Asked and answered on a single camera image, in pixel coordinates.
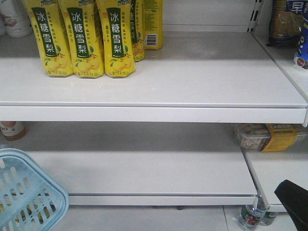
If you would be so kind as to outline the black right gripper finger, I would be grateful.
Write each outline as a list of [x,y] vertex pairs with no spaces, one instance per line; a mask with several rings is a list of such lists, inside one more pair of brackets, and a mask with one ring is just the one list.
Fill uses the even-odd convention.
[[297,184],[284,180],[274,193],[286,209],[298,231],[308,231],[308,191]]

